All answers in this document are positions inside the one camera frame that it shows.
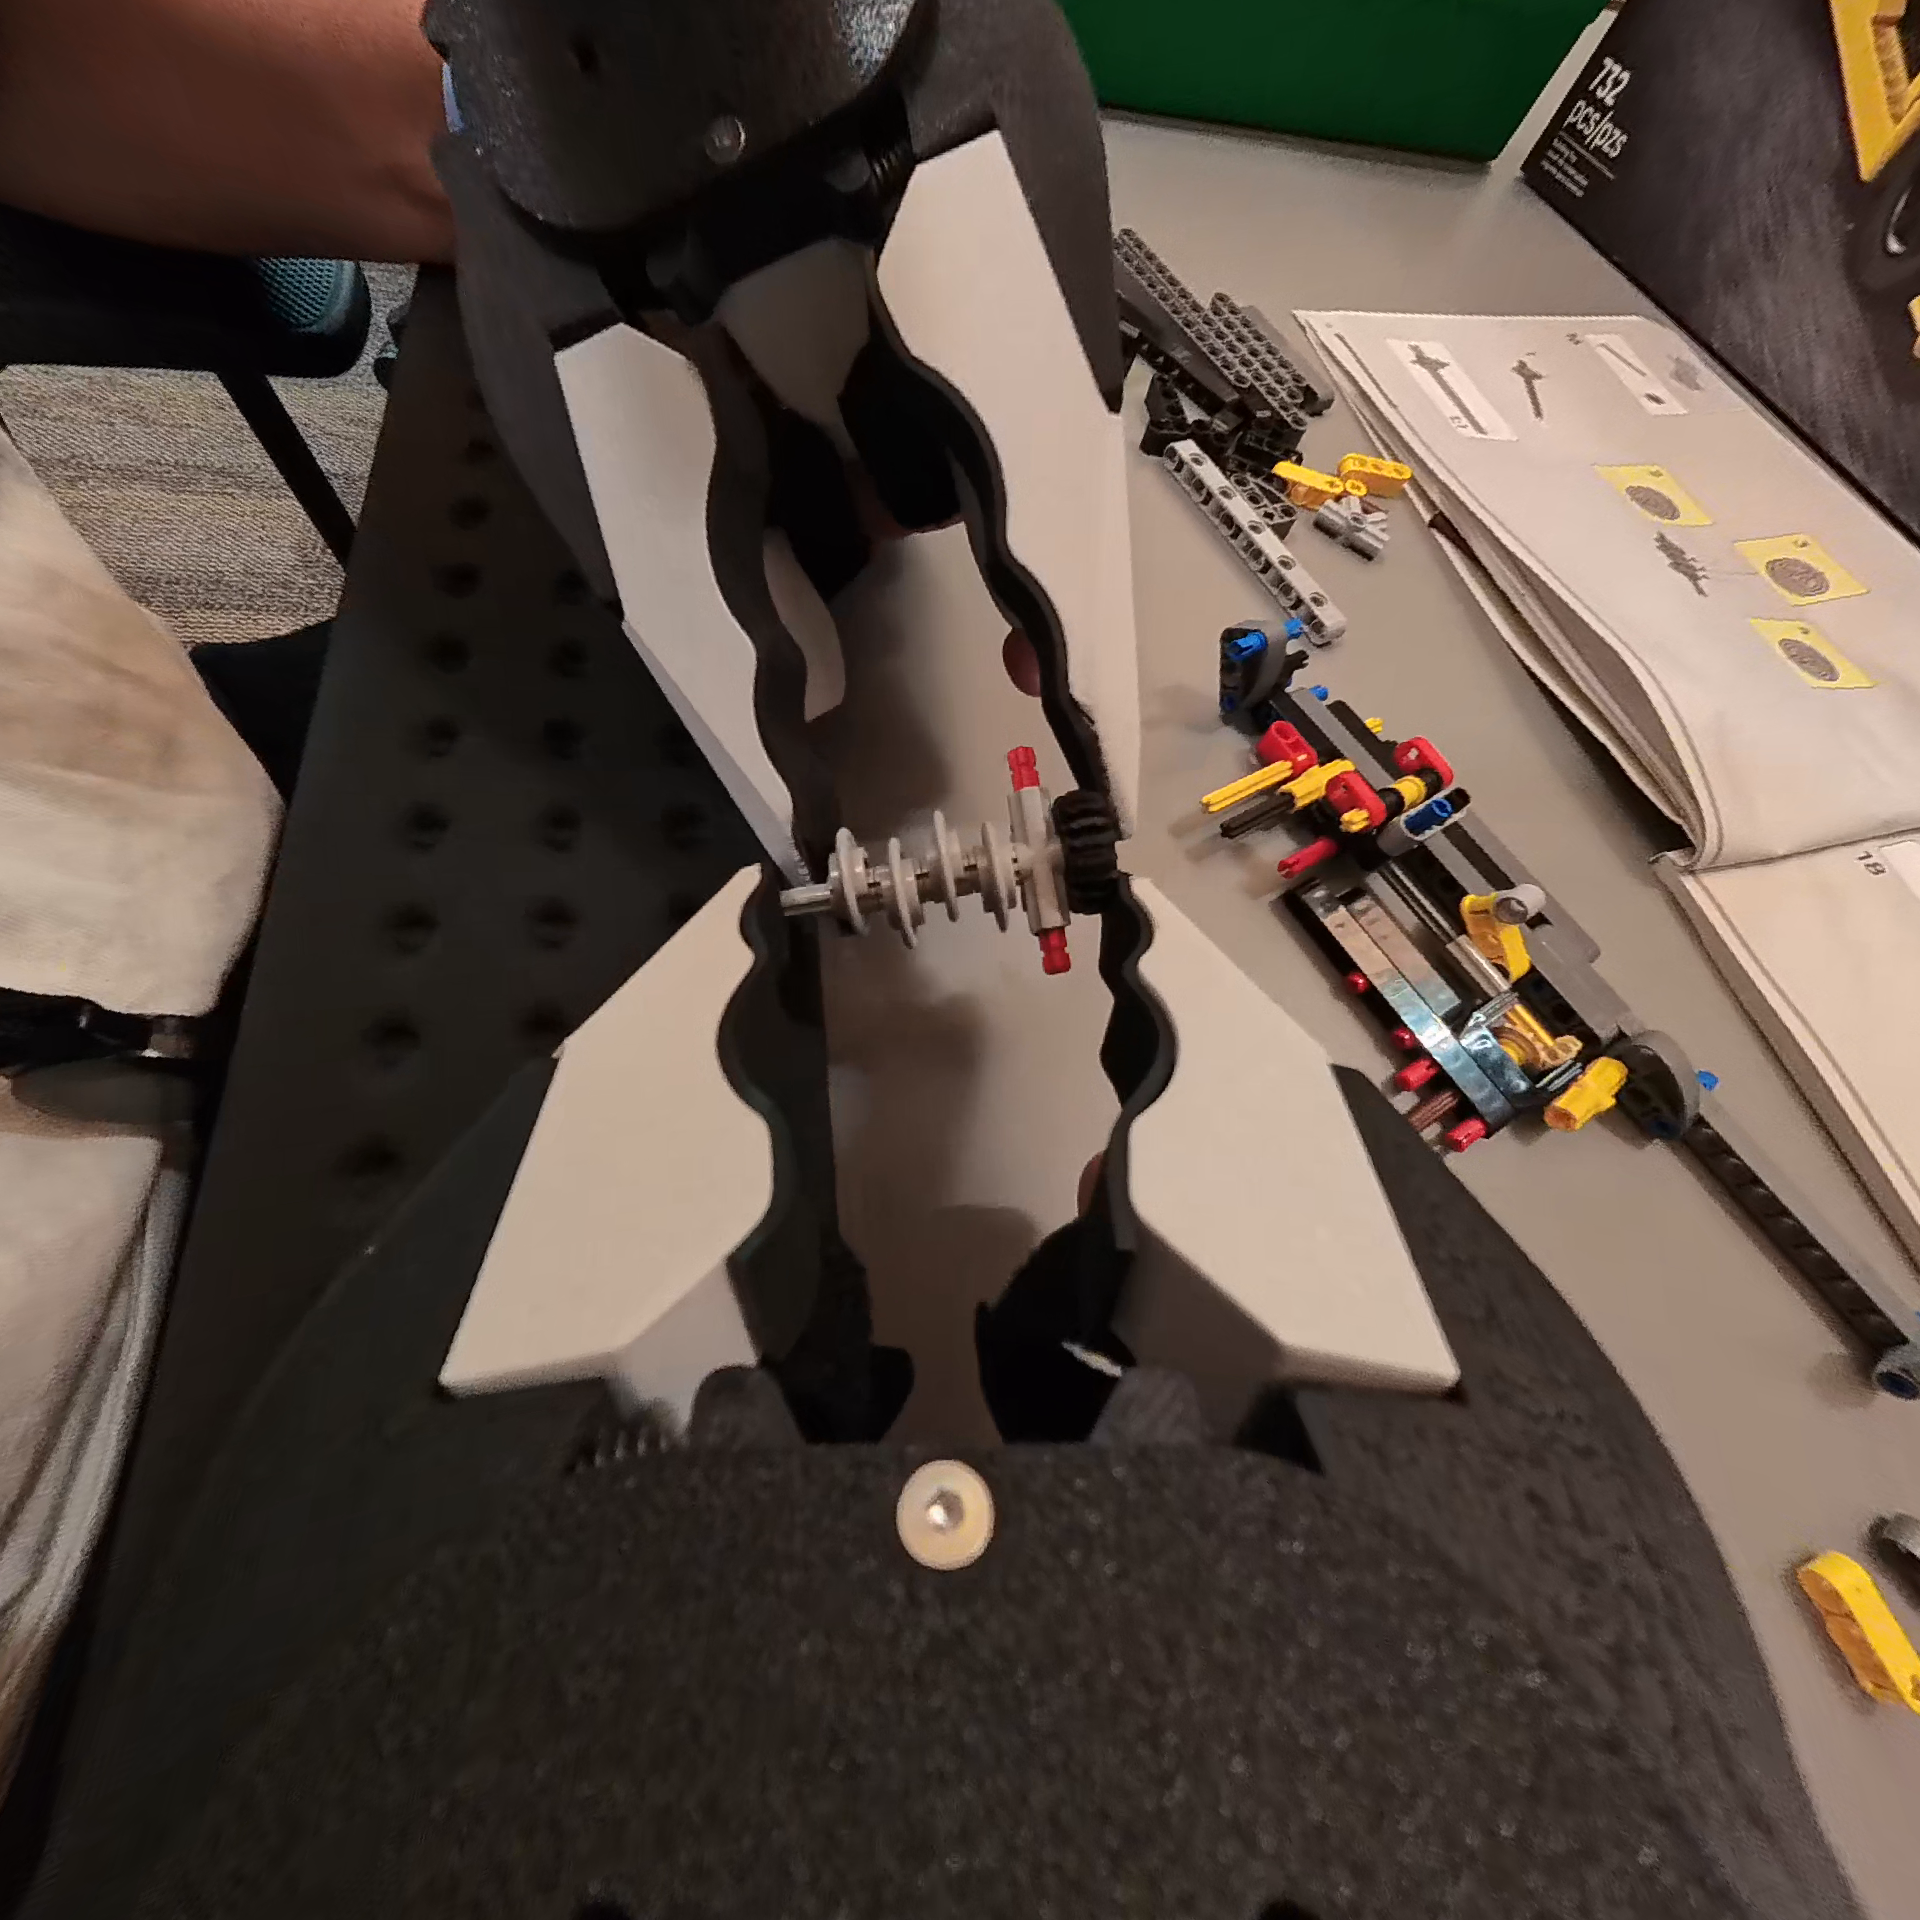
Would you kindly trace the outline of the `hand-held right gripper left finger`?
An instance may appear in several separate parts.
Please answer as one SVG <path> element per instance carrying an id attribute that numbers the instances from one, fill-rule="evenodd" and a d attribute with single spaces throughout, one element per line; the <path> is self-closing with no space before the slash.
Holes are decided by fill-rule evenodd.
<path id="1" fill-rule="evenodd" d="M 870 1442 L 912 1386 L 836 1218 L 822 972 L 740 869 L 558 1050 L 438 1382 L 601 1378 L 688 1423 L 729 1367 Z"/>

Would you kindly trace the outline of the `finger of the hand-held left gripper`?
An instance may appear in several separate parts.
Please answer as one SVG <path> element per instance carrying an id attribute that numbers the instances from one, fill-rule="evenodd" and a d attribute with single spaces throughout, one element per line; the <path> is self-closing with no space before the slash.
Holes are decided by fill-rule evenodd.
<path id="1" fill-rule="evenodd" d="M 841 704 L 841 640 L 752 498 L 758 420 L 720 426 L 704 371 L 627 323 L 556 372 L 625 634 L 784 879 L 817 882 L 836 802 L 810 723 Z"/>
<path id="2" fill-rule="evenodd" d="M 1142 726 L 1124 431 L 1002 130 L 914 166 L 875 294 L 904 359 L 956 413 L 974 550 L 1040 655 L 1048 723 L 1076 783 L 1132 836 Z"/>

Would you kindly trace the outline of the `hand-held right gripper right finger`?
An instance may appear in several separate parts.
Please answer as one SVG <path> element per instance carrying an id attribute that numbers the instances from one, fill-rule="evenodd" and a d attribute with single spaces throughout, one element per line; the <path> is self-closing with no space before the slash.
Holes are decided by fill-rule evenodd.
<path id="1" fill-rule="evenodd" d="M 977 1309 L 998 1438 L 1084 1442 L 1132 1394 L 1232 1440 L 1299 1387 L 1456 1390 L 1356 1119 L 1369 1087 L 1148 879 L 1121 878 L 1097 960 L 1121 1111 L 1089 1208 Z"/>

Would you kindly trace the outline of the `long dark lego chassis assembly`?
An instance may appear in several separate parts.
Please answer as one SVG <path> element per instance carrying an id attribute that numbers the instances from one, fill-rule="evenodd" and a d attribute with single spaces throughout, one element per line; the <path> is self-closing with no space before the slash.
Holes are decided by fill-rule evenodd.
<path id="1" fill-rule="evenodd" d="M 1285 909 L 1384 1028 L 1393 1087 L 1430 1148 L 1514 1124 L 1572 1135 L 1617 1116 L 1691 1157 L 1864 1351 L 1918 1399 L 1915 1309 L 1738 1126 L 1716 1077 L 1600 976 L 1598 947 L 1473 815 L 1429 736 L 1393 734 L 1313 680 L 1296 618 L 1227 626 L 1220 720 L 1250 767 L 1206 794 L 1227 844 L 1285 831 Z"/>

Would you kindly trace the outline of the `grey lego gear shaft assembly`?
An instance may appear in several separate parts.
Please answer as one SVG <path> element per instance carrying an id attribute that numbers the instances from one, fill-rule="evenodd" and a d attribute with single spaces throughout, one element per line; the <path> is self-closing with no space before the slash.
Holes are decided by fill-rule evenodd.
<path id="1" fill-rule="evenodd" d="M 1054 798 L 1032 748 L 1005 755 L 1011 795 L 1003 822 L 981 822 L 970 836 L 942 811 L 916 846 L 892 836 L 867 847 L 841 829 L 822 879 L 780 896 L 794 919 L 832 920 L 846 933 L 888 925 L 916 947 L 931 917 L 958 920 L 974 900 L 996 928 L 1024 925 L 1040 949 L 1044 976 L 1072 970 L 1070 925 L 1102 914 L 1121 879 L 1121 815 L 1116 802 L 1076 786 Z"/>

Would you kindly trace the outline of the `person's left forearm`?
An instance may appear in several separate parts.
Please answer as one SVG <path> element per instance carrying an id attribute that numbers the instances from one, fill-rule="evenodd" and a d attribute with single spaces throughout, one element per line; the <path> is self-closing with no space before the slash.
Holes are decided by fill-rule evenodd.
<path id="1" fill-rule="evenodd" d="M 5 3 L 3 204 L 228 256 L 442 266 L 418 3 Z"/>

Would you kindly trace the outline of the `small pile of lego beams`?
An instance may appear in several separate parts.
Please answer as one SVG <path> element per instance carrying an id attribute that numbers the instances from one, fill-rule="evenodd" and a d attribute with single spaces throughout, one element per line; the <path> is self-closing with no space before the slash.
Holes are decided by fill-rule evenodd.
<path id="1" fill-rule="evenodd" d="M 1289 532 L 1302 522 L 1377 560 L 1390 539 L 1387 502 L 1409 492 L 1413 468 L 1371 453 L 1308 464 L 1305 430 L 1331 395 L 1267 320 L 1222 293 L 1200 300 L 1138 230 L 1118 229 L 1110 247 L 1122 359 L 1148 366 L 1141 453 L 1313 647 L 1340 643 L 1348 619 Z"/>

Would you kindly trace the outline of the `yellow car lego set box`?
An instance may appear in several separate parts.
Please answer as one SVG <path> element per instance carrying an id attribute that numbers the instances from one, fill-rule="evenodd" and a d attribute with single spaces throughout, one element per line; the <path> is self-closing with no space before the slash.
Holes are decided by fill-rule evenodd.
<path id="1" fill-rule="evenodd" d="M 1524 180 L 1915 534 L 1915 3 L 1622 4 Z"/>

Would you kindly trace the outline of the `yellow lego liftarm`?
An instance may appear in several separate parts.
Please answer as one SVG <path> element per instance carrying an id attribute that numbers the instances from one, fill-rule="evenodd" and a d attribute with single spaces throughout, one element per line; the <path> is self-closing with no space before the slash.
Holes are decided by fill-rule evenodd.
<path id="1" fill-rule="evenodd" d="M 1875 1576 L 1845 1552 L 1812 1555 L 1792 1575 L 1857 1687 L 1918 1715 L 1918 1653 Z"/>

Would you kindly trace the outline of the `teal mesh office chair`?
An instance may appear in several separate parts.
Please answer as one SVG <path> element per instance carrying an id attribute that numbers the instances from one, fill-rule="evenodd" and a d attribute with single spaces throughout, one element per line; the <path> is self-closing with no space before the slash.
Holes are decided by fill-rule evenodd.
<path id="1" fill-rule="evenodd" d="M 336 562 L 353 516 L 272 380 L 349 372 L 369 328 L 369 279 L 349 261 L 146 247 L 3 211 L 5 368 L 217 376 Z"/>

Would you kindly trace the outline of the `green plastic bin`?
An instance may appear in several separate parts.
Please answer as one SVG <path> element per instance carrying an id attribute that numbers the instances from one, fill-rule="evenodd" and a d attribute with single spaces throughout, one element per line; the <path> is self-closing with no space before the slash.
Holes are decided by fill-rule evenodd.
<path id="1" fill-rule="evenodd" d="M 1097 99 L 1492 160 L 1602 3 L 1062 3 Z"/>

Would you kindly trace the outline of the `open instruction booklet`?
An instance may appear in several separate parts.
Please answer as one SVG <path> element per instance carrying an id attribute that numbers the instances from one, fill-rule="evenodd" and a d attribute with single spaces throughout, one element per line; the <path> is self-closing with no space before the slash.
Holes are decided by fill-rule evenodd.
<path id="1" fill-rule="evenodd" d="M 1918 1247 L 1915 547 L 1646 317 L 1299 310 Z"/>

